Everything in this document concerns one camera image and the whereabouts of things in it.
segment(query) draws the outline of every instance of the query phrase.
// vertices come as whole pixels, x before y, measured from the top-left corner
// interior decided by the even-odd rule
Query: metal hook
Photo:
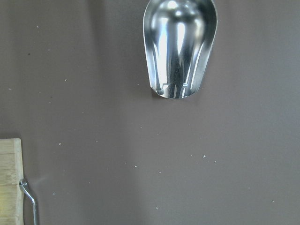
[[[33,224],[38,225],[37,202],[30,193],[27,181],[25,179],[21,179],[19,182],[19,187],[30,198],[33,207]]]

